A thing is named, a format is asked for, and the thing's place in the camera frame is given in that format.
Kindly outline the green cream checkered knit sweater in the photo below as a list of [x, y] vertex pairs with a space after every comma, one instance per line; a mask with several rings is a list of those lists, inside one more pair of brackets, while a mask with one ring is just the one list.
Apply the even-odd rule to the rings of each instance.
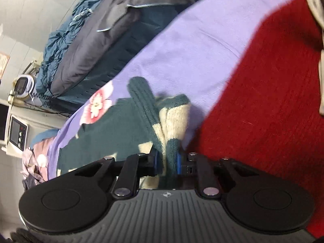
[[82, 124], [76, 136], [60, 149], [56, 165], [59, 175], [105, 156], [123, 161], [155, 148], [162, 173], [157, 180], [146, 181], [145, 187], [175, 187], [176, 157], [187, 129], [190, 100], [184, 94], [155, 97], [143, 77], [131, 78], [127, 89], [128, 98], [118, 99], [98, 121]]

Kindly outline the red fleece blanket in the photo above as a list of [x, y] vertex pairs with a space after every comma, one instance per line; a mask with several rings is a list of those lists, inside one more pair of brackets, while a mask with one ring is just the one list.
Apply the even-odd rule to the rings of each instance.
[[306, 0], [260, 25], [188, 151], [230, 157], [297, 183], [315, 200], [307, 227], [323, 236], [322, 31]]

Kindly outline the purple floral bed sheet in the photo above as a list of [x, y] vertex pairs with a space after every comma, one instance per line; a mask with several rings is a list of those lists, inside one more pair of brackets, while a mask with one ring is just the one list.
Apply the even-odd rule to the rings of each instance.
[[187, 144], [217, 102], [260, 21], [288, 1], [201, 0], [186, 9], [67, 120], [47, 153], [49, 179], [60, 176], [60, 149], [82, 124], [98, 121], [118, 99], [128, 98], [133, 77], [143, 77], [155, 97], [188, 97], [191, 107], [181, 145]]

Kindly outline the mauve patterned garment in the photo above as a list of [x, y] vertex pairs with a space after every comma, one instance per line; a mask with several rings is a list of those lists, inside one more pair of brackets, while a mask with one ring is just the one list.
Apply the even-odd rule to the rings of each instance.
[[48, 181], [48, 161], [44, 154], [35, 154], [32, 148], [22, 153], [22, 185], [27, 191], [41, 183]]

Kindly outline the white bedside cabinet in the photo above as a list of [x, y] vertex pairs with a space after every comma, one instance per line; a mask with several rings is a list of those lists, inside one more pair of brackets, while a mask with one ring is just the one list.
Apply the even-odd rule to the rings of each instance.
[[1, 149], [9, 156], [21, 158], [34, 137], [46, 130], [61, 128], [67, 119], [68, 116], [56, 112], [8, 104]]

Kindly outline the white round desk device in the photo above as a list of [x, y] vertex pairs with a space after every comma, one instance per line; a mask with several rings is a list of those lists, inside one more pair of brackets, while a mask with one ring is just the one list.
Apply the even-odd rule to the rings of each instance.
[[24, 100], [32, 100], [33, 92], [35, 90], [36, 78], [29, 74], [19, 75], [13, 82], [13, 96]]

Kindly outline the teal crumpled blanket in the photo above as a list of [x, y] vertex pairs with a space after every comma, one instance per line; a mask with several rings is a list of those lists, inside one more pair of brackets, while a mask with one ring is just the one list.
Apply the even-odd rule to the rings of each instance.
[[79, 0], [72, 14], [55, 31], [51, 32], [43, 51], [43, 61], [36, 79], [36, 91], [51, 96], [50, 85], [58, 66], [73, 40], [102, 0]]

